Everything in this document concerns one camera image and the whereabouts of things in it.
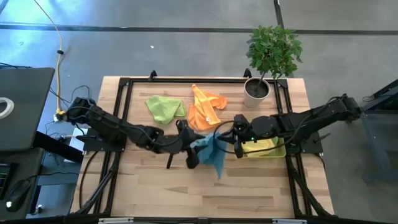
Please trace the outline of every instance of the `potted plant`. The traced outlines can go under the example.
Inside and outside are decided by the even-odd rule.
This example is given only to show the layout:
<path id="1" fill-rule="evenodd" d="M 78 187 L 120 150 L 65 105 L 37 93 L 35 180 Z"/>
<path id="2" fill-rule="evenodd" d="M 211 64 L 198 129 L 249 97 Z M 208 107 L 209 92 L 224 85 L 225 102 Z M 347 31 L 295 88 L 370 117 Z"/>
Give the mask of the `potted plant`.
<path id="1" fill-rule="evenodd" d="M 259 26 L 253 30 L 246 55 L 251 60 L 250 66 L 257 69 L 261 77 L 253 77 L 245 82 L 243 102 L 246 106 L 258 106 L 268 96 L 269 85 L 263 80 L 266 73 L 270 73 L 273 79 L 282 75 L 288 77 L 297 69 L 293 59 L 302 63 L 300 55 L 303 48 L 297 37 L 291 30 L 281 26 Z"/>

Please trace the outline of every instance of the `wooden table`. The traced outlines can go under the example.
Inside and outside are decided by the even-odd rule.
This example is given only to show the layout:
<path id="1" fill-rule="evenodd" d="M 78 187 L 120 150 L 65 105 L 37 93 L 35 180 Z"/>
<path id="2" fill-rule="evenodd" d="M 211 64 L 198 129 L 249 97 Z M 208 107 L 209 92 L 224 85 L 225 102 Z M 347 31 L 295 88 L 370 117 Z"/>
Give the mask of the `wooden table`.
<path id="1" fill-rule="evenodd" d="M 104 77 L 98 106 L 112 113 L 120 77 Z M 294 112 L 309 109 L 304 80 L 288 79 Z M 182 99 L 188 106 L 193 103 L 190 83 L 134 83 L 127 121 L 132 124 L 157 126 L 167 134 L 177 133 L 174 122 L 159 125 L 154 122 L 145 104 L 152 95 Z M 216 110 L 221 121 L 231 120 L 242 113 L 251 120 L 262 115 L 276 114 L 275 94 L 270 93 L 259 108 L 243 105 L 243 84 L 200 83 L 201 90 L 228 98 L 224 110 Z M 82 174 L 88 158 L 81 166 Z M 98 185 L 104 153 L 99 152 L 88 168 L 83 183 L 83 203 Z M 212 166 L 199 165 L 190 170 L 185 165 L 185 153 L 174 156 L 170 170 L 165 168 L 168 154 L 154 154 L 129 142 L 122 153 L 116 182 L 112 216 L 130 217 L 212 217 L 212 218 L 293 218 L 292 199 L 287 178 L 286 162 L 280 159 L 242 158 L 227 154 L 223 175 L 217 179 Z M 333 213 L 328 184 L 321 160 L 303 154 L 307 184 L 314 196 Z M 81 175 L 75 190 L 71 212 L 78 210 Z M 103 210 L 108 189 L 105 189 Z M 300 208 L 304 211 L 301 191 L 298 190 Z"/>

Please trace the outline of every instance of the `yellow cable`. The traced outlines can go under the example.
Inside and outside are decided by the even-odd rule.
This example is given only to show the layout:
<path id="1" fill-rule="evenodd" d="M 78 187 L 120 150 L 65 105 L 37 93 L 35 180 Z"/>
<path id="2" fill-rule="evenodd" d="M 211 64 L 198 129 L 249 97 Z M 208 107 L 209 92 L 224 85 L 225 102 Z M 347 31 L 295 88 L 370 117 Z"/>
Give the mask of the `yellow cable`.
<path id="1" fill-rule="evenodd" d="M 55 25 L 54 21 L 50 18 L 50 16 L 44 11 L 44 9 L 42 8 L 42 6 L 40 6 L 40 4 L 36 1 L 36 4 L 40 7 L 40 9 L 44 12 L 44 14 L 48 17 L 48 19 L 50 19 L 52 25 L 54 26 L 55 30 L 58 33 L 58 36 L 60 37 L 60 51 L 62 52 L 62 37 L 61 37 L 61 33 L 58 30 L 57 26 Z M 58 60 L 57 60 L 57 67 L 55 70 L 55 73 L 57 75 L 57 95 L 60 96 L 61 95 L 61 89 L 60 89 L 60 62 L 61 62 L 61 54 L 59 52 L 58 53 Z M 64 114 L 64 111 L 61 110 L 61 99 L 59 97 L 57 97 L 57 110 L 56 110 L 57 114 Z"/>

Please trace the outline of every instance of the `green leaves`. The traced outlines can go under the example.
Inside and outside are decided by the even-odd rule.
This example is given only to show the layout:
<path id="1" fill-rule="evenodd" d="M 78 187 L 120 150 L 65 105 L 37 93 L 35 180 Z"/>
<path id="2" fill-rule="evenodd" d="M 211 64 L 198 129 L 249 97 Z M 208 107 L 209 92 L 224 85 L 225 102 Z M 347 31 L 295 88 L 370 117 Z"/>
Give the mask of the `green leaves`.
<path id="1" fill-rule="evenodd" d="M 292 75 L 293 71 L 297 70 L 293 59 L 302 63 L 300 56 L 303 48 L 297 37 L 297 34 L 281 26 L 259 26 L 253 29 L 251 39 L 248 40 L 249 51 L 246 54 L 251 59 L 250 66 L 257 69 L 261 75 L 271 73 L 273 78 Z"/>

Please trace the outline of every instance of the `concrete floor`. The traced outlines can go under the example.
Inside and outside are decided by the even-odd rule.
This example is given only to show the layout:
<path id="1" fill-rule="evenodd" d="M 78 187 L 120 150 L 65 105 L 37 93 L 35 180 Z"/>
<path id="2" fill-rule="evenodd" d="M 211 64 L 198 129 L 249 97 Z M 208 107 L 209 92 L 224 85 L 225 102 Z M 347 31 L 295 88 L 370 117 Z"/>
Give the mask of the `concrete floor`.
<path id="1" fill-rule="evenodd" d="M 150 0 L 54 1 L 41 0 L 57 24 L 136 27 L 253 28 L 276 25 L 271 0 Z M 282 16 L 290 29 L 397 30 L 396 1 L 280 0 Z M 32 1 L 11 0 L 0 22 L 49 24 Z M 204 75 L 240 77 L 249 61 L 248 34 L 164 32 L 62 32 L 66 56 L 60 73 L 62 96 L 88 85 L 97 100 L 105 75 Z M 347 93 L 357 102 L 395 80 L 398 36 L 301 35 L 303 64 L 295 77 L 305 79 L 312 106 L 331 96 Z M 54 31 L 0 30 L 0 61 L 32 67 L 54 67 L 59 48 Z M 76 95 L 86 95 L 77 91 Z M 49 95 L 39 130 L 52 120 L 55 97 Z M 49 133 L 72 133 L 69 124 L 53 124 Z M 397 182 L 366 185 L 362 175 L 374 170 L 360 121 L 335 123 L 321 134 L 326 174 L 337 215 L 398 223 Z M 51 191 L 68 192 L 51 186 Z M 68 197 L 42 194 L 47 213 L 67 213 Z"/>

